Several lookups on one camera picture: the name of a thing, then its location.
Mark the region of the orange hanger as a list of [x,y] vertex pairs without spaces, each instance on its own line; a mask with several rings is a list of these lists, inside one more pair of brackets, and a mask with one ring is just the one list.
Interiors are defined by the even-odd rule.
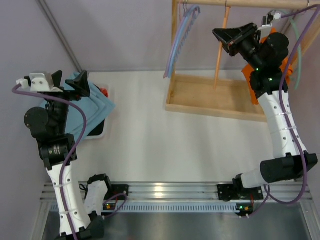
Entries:
[[[225,13],[224,13],[224,19],[223,19],[223,24],[222,24],[223,29],[225,29],[227,27],[230,9],[231,9],[231,7],[227,6],[227,1],[225,1]],[[220,65],[221,65],[222,50],[223,50],[223,45],[222,45],[222,43],[219,43],[217,60],[216,60],[215,75],[214,75],[214,85],[213,85],[214,90],[217,89],[217,84],[218,84],[218,80],[219,80],[219,71],[220,71]]]

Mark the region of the light blue trousers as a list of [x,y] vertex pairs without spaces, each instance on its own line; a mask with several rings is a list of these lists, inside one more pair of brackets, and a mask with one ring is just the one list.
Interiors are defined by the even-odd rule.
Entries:
[[62,71],[30,74],[30,90],[45,99],[40,107],[30,109],[24,122],[39,142],[57,139],[82,141],[101,122],[115,104],[89,81],[87,71],[73,73],[62,87]]

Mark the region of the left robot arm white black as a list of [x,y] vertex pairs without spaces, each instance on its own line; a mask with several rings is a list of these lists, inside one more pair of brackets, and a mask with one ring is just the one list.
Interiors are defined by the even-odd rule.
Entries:
[[102,210],[108,201],[125,194],[115,193],[109,177],[94,175],[87,181],[86,196],[73,173],[78,159],[74,135],[66,132],[69,107],[74,101],[91,95],[88,72],[83,70],[62,87],[62,71],[53,74],[33,72],[18,83],[30,87],[31,95],[45,99],[45,107],[33,107],[24,116],[24,124],[37,141],[38,152],[54,186],[60,228],[59,240],[101,240],[105,235]]

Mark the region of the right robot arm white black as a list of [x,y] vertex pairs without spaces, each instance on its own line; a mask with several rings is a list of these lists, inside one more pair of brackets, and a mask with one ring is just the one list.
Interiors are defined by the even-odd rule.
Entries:
[[273,32],[261,42],[261,31],[254,23],[238,28],[215,28],[212,33],[231,57],[240,54],[252,67],[249,86],[266,116],[273,144],[273,159],[238,174],[232,180],[233,185],[242,191],[303,178],[299,194],[289,201],[294,204],[304,195],[308,171],[318,163],[318,158],[303,144],[289,104],[286,74],[290,64],[281,69],[289,54],[289,40],[284,34]]

